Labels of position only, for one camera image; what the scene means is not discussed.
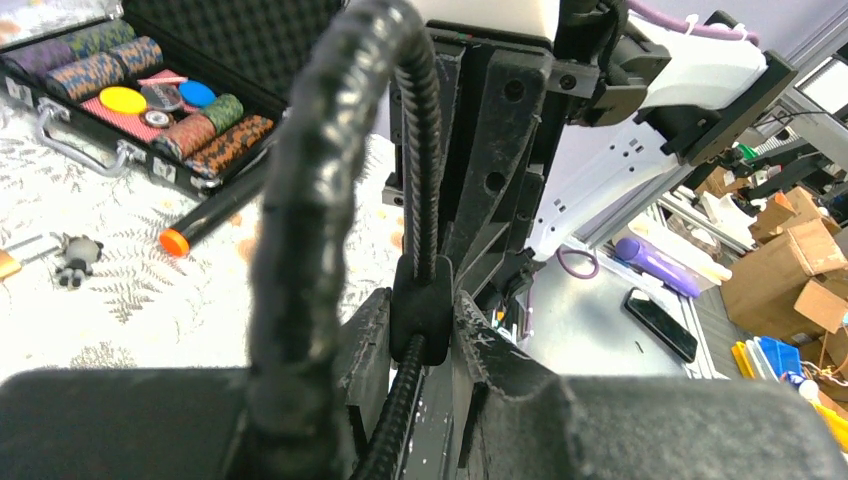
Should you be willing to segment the black cable lock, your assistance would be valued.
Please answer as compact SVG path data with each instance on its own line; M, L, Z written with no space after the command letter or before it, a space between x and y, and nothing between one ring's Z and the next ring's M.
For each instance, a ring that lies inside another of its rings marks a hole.
M295 80L269 155L252 265L253 313L244 452L251 479L334 479L333 363L344 242L366 138L390 81L411 146L407 206L420 275L435 273L443 172L435 52L406 1L358 1L338 14Z

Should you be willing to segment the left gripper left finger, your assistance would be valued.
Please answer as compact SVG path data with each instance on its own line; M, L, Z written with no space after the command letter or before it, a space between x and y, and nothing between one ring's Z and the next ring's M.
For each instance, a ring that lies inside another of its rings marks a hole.
M387 384L391 293L255 314L246 368L33 370L1 387L5 479L345 479Z

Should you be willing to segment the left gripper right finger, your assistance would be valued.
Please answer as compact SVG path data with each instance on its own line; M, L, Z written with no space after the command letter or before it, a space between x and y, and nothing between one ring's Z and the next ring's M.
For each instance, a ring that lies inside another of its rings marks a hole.
M459 293L451 342L462 479L843 479L821 417L783 384L561 376Z

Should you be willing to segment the brass padlock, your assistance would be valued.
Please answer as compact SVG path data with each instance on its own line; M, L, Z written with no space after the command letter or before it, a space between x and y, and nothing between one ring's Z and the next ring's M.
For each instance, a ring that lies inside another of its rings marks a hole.
M23 268L19 260L6 251L0 251L0 280L3 281L17 273Z

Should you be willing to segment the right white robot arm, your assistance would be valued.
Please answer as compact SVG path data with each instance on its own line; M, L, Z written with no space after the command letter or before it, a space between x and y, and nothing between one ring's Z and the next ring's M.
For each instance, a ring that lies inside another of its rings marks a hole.
M417 1L435 45L437 285L524 285L640 185L709 161L796 76L722 12L664 27L633 1Z

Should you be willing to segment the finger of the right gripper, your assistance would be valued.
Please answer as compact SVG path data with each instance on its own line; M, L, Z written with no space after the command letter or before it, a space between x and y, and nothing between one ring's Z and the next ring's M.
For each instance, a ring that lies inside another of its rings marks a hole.
M507 226L494 216L535 132L553 58L549 53L470 49L448 154L449 231L443 255L454 287Z
M463 52L438 52L436 55L437 71L440 75L441 149L444 164L439 203L438 247L440 251L444 250L443 245L451 222L448 218L448 194L445 193L445 187L448 184L448 154L453 137L455 111L460 97L463 56ZM408 155L409 148L406 140L402 95L395 79L390 81L388 93L389 133L394 146L394 159L390 163L392 171L388 175L388 204L403 206L403 161Z

